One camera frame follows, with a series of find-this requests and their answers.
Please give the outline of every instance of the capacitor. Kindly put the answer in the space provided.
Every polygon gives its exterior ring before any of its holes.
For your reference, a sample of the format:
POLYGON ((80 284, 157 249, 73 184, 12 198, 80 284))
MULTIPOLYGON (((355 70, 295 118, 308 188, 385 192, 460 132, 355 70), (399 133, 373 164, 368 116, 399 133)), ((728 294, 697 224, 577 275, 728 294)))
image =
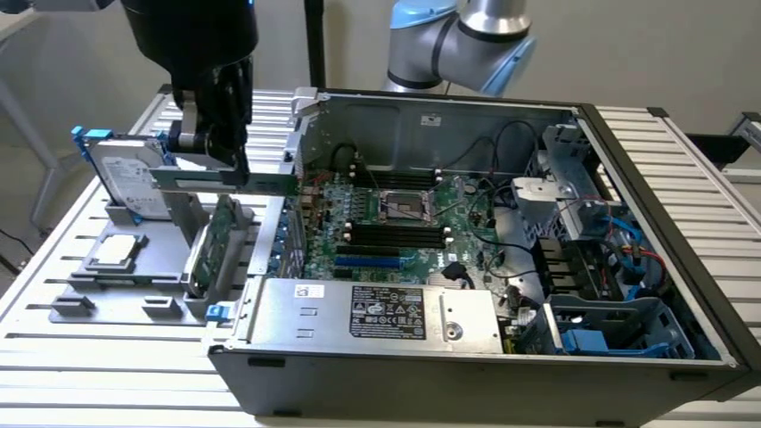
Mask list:
POLYGON ((465 185, 462 189, 465 190, 465 194, 468 196, 472 196, 478 192, 478 188, 474 185, 465 185))

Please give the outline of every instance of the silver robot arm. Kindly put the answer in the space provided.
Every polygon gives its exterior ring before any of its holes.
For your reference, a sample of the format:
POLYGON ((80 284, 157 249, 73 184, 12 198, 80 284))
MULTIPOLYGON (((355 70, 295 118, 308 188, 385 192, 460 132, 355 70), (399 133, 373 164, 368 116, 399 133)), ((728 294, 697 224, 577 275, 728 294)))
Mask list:
POLYGON ((444 93, 445 81, 500 96, 534 50, 525 0, 400 0, 384 90, 444 93))

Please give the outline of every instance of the green circuit board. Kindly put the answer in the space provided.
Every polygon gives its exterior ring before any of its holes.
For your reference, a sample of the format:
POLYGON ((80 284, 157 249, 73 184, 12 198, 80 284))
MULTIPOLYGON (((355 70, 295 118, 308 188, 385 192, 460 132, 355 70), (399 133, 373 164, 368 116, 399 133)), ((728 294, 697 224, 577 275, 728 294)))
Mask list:
MULTIPOLYGON (((480 251, 490 256, 494 248, 482 243, 470 233, 469 207, 477 198, 477 179, 450 176, 429 192, 408 190, 387 190, 353 187, 340 177, 332 177, 324 182, 319 190, 319 198, 312 212, 319 213, 321 220, 315 216, 307 219, 307 259, 304 263, 304 277, 323 280, 352 280, 379 283, 427 284, 428 277, 440 272, 452 262, 458 261, 469 270, 476 268, 480 251), (381 194, 397 196, 428 197, 429 209, 425 219, 411 218, 399 211, 383 209, 381 194), (329 211, 329 221, 325 221, 325 212, 329 211), (444 249, 400 248, 403 260, 401 268, 353 267, 352 278, 333 278, 336 247, 347 245, 344 240, 344 225, 348 220, 363 225, 427 226, 449 227, 452 230, 452 243, 444 249)), ((474 230, 486 239, 496 240, 493 228, 485 228, 488 198, 480 198, 473 207, 476 216, 484 218, 480 227, 474 230)))

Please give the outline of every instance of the power supply label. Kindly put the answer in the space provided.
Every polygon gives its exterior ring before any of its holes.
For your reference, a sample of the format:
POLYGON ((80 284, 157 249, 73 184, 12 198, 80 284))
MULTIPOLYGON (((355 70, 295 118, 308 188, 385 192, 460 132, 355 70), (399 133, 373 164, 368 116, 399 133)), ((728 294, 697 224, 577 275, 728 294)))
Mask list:
POLYGON ((425 303, 420 288, 352 287, 348 331, 365 339, 425 340, 425 303))

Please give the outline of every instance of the metal workbench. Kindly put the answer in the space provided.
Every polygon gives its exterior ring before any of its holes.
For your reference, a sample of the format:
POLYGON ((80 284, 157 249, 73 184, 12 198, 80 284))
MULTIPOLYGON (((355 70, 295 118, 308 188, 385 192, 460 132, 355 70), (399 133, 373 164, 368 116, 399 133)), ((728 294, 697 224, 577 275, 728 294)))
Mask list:
MULTIPOLYGON (((292 131, 291 107, 291 93, 255 93, 247 147, 255 171, 277 168, 292 131)), ((761 338, 761 222, 756 211, 668 118, 654 118, 645 109, 600 111, 734 308, 761 338)), ((171 96, 157 95, 132 132, 167 129, 179 117, 171 96)), ((263 221, 260 215, 275 200, 243 197, 241 201, 263 221)), ((63 293, 65 278, 105 226, 104 207, 105 191, 95 180, 0 300, 0 425, 388 426, 247 415, 205 356, 208 343, 227 336, 224 328, 49 322, 49 304, 63 293)), ((245 272, 239 280, 245 280, 245 272)), ((761 388, 756 388, 726 403, 690 403, 646 427, 760 425, 761 388)))

